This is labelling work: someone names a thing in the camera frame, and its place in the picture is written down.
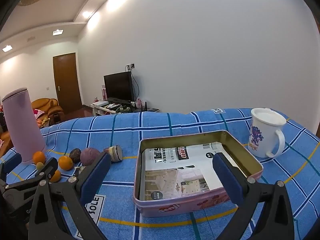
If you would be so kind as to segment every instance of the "brown door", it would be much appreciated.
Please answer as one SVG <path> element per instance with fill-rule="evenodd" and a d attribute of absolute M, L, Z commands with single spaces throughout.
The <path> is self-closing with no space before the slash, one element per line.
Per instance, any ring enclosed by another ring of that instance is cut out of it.
<path fill-rule="evenodd" d="M 59 105 L 65 114 L 82 108 L 79 91 L 76 54 L 53 57 L 53 73 Z"/>

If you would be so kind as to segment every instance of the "mug handle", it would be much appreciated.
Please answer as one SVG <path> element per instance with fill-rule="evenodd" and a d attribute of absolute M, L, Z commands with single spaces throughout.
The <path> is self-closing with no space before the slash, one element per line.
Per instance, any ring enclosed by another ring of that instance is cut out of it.
<path fill-rule="evenodd" d="M 278 157 L 280 154 L 282 154 L 282 152 L 284 150 L 285 139 L 284 139 L 283 132 L 280 129 L 278 129 L 278 130 L 276 130 L 275 133 L 279 137 L 279 148 L 278 148 L 278 151 L 276 154 L 273 154 L 272 152 L 266 153 L 266 155 L 270 158 Z"/>

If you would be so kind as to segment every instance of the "blue tablecloth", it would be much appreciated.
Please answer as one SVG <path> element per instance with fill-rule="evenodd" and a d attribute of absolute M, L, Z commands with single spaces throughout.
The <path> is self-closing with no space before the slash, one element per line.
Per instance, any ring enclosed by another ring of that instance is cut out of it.
<path fill-rule="evenodd" d="M 286 183 L 294 217 L 295 239 L 302 239 L 320 212 L 319 138 L 289 119 L 283 128 L 284 153 L 277 159 L 261 159 L 264 166 L 260 182 Z M 120 145 L 124 160 L 113 163 L 99 191 L 99 205 L 94 220 L 109 240 L 133 239 L 215 239 L 235 212 L 230 201 L 201 211 L 163 218 L 142 217 L 132 201 L 133 181 L 139 141 L 144 138 L 228 130 L 242 144 L 247 144 L 251 124 L 250 109 L 214 109 L 176 113 L 135 113 L 73 119 L 41 130 L 47 146 L 47 159 L 59 158 L 74 148 L 94 147 L 100 151 Z M 10 150 L 1 160 L 15 154 Z M 61 171 L 62 181 L 74 173 Z M 20 164 L 8 176 L 14 183 L 31 178 L 35 165 Z M 247 227 L 247 239 L 255 227 L 262 203 Z M 63 209 L 72 234 L 79 234 L 67 207 Z"/>

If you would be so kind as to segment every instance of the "white wall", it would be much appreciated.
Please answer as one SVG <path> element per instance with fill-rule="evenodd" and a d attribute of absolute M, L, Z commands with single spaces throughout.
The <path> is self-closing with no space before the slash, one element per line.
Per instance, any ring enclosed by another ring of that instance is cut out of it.
<path fill-rule="evenodd" d="M 135 63 L 140 97 L 163 112 L 269 107 L 316 131 L 320 41 L 303 0 L 110 2 L 79 36 L 86 105 Z"/>
<path fill-rule="evenodd" d="M 52 57 L 74 52 L 78 66 L 77 38 L 38 43 L 8 55 L 0 61 L 0 99 L 21 87 L 28 88 L 31 101 L 57 98 Z"/>

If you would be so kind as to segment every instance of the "black tv screen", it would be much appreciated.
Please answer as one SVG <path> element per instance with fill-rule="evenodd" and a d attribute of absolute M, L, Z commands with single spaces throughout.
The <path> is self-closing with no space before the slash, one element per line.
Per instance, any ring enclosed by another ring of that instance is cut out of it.
<path fill-rule="evenodd" d="M 134 101 L 131 72 L 104 76 L 107 98 Z"/>

